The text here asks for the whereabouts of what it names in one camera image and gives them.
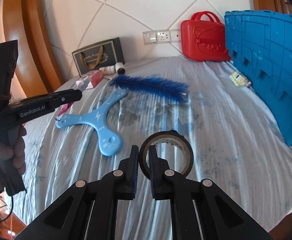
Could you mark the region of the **person's left hand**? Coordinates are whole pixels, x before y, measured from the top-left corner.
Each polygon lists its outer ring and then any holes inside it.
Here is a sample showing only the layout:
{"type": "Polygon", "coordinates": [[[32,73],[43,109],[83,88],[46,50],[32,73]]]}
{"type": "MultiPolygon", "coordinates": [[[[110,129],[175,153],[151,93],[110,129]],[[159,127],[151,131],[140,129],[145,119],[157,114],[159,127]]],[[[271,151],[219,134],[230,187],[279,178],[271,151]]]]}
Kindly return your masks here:
{"type": "Polygon", "coordinates": [[[13,167],[19,175],[25,174],[26,162],[25,162],[25,141],[27,131],[23,125],[19,127],[19,133],[14,146],[10,147],[0,142],[0,193],[5,188],[10,188],[10,181],[8,179],[9,172],[3,164],[8,163],[13,167]]]}

